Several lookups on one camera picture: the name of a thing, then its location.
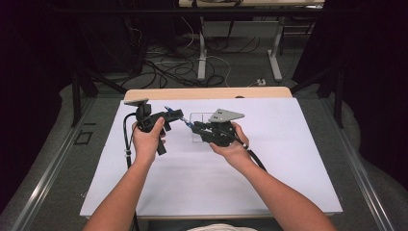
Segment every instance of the right hand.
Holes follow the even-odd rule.
[[[235,128],[235,131],[241,141],[249,145],[248,137],[243,133],[242,127],[235,122],[231,122],[232,126]],[[234,141],[227,147],[221,147],[216,145],[213,142],[210,142],[210,146],[216,154],[219,154],[225,158],[230,166],[236,170],[240,170],[242,167],[248,164],[254,164],[249,156],[248,152],[243,148],[243,146]]]

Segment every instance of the white paper sheet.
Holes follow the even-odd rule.
[[[150,100],[153,114],[181,109],[213,113],[218,108],[245,114],[235,120],[268,172],[301,192],[324,213],[342,212],[303,113],[294,98]],[[127,169],[123,118],[135,107],[121,103],[80,215],[89,217]],[[129,119],[128,133],[134,119]],[[246,179],[206,142],[192,141],[182,121],[170,123],[167,153],[149,171],[137,208],[140,217],[229,217],[268,215],[268,208]]]

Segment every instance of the hand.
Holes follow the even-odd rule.
[[[235,122],[231,122],[231,124],[235,128],[235,131],[238,137],[240,138],[240,140],[246,143],[247,145],[249,145],[249,139],[243,133],[242,127],[238,123],[235,123]],[[227,147],[217,146],[213,142],[210,143],[210,146],[211,148],[213,148],[213,151],[216,152],[216,154],[223,156],[225,160],[228,162],[228,164],[230,164],[230,166],[232,166],[238,171],[240,171],[240,169],[247,164],[250,164],[250,163],[254,164],[248,152],[237,141],[234,141]]]
[[[138,161],[148,165],[151,165],[154,162],[159,139],[163,137],[160,135],[160,132],[162,131],[164,124],[165,119],[160,117],[157,119],[153,129],[149,133],[142,132],[136,126],[136,123],[132,125],[132,129],[134,130],[133,145],[136,149],[135,162]]]

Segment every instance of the black handheld controller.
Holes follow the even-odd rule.
[[[147,99],[143,99],[140,101],[135,101],[135,102],[126,102],[127,105],[133,105],[137,106],[138,108],[136,109],[136,121],[137,121],[137,126],[142,132],[150,132],[156,121],[160,118],[163,117],[165,119],[165,126],[164,129],[160,132],[160,135],[165,135],[166,131],[170,131],[170,122],[175,121],[181,117],[183,117],[183,112],[179,110],[174,110],[172,112],[161,112],[161,113],[156,113],[152,115],[152,110],[151,110],[151,105],[147,104]],[[162,140],[159,138],[159,144],[157,147],[157,152],[159,155],[163,155],[166,153],[165,146],[162,142]]]
[[[230,121],[223,123],[203,123],[196,121],[191,127],[193,133],[201,136],[205,142],[213,142],[218,146],[229,146],[235,140],[235,129]]]
[[[148,117],[145,117],[142,120],[138,120],[138,127],[140,128],[140,130],[142,132],[150,132],[153,127],[154,124],[156,123],[156,121],[160,118],[163,117],[165,119],[165,126],[164,129],[162,129],[162,131],[160,132],[160,135],[164,135],[166,131],[170,131],[171,127],[170,127],[170,122],[175,121],[181,117],[183,117],[183,112],[179,109],[179,110],[175,110],[171,113],[167,112],[167,113],[157,113],[154,115],[150,115]],[[163,145],[163,142],[161,139],[159,139],[159,145],[157,146],[157,152],[159,153],[159,155],[163,155],[166,153],[166,149],[165,146]]]
[[[231,120],[244,117],[244,114],[218,109],[208,123],[195,121],[191,130],[201,136],[205,142],[213,142],[218,146],[229,146],[238,136]]]

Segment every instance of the wooden table edge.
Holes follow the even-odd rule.
[[[259,88],[206,88],[206,89],[153,89],[128,90],[125,101],[148,98],[151,100],[171,99],[219,99],[219,98],[292,98],[286,87]]]

